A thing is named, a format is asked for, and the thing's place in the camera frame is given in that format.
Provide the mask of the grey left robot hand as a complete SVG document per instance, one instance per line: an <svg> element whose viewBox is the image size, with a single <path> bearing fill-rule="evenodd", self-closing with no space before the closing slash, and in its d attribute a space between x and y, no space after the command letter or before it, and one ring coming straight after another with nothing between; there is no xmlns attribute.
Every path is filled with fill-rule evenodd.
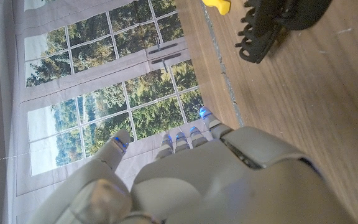
<svg viewBox="0 0 358 224"><path fill-rule="evenodd" d="M310 158L252 127L232 129L207 108L212 135L165 135L127 188L116 169L129 133L112 135L34 212L31 223L354 223Z"/></svg>

